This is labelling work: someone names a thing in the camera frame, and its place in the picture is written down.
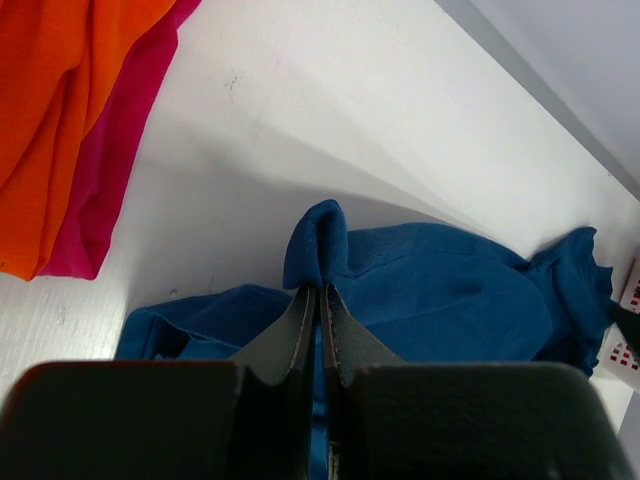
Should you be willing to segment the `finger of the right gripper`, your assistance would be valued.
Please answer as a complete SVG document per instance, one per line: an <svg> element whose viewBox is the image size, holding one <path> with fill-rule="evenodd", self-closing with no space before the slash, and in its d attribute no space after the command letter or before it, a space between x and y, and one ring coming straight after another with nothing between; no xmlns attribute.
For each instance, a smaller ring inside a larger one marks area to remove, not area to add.
<svg viewBox="0 0 640 480"><path fill-rule="evenodd" d="M612 302L608 311L607 359L614 363L639 362L639 314Z"/></svg>

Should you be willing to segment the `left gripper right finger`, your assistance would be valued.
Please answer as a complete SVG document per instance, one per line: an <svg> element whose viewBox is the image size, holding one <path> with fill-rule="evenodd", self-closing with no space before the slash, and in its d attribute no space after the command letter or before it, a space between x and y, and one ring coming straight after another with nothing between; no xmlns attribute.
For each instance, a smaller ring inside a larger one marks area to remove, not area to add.
<svg viewBox="0 0 640 480"><path fill-rule="evenodd" d="M630 479L595 389L549 362L409 363L320 297L332 479Z"/></svg>

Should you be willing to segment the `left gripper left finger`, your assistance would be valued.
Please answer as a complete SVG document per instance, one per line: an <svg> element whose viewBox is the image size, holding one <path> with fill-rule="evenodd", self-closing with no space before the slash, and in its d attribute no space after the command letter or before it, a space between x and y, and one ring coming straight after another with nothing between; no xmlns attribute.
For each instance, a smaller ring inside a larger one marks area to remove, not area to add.
<svg viewBox="0 0 640 480"><path fill-rule="evenodd" d="M223 361L52 362L1 409L5 479L305 479L316 294Z"/></svg>

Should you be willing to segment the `blue t shirt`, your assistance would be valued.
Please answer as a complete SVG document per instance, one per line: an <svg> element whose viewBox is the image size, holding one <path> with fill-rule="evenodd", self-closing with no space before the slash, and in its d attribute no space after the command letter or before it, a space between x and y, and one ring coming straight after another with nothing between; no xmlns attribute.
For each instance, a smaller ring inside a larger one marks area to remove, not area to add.
<svg viewBox="0 0 640 480"><path fill-rule="evenodd" d="M273 324L295 290L334 286L355 319L410 362L568 364L592 375L611 326L612 274L580 227L524 258L437 223L352 230L325 200L297 223L282 288L246 284L132 311L119 360L222 360Z"/></svg>

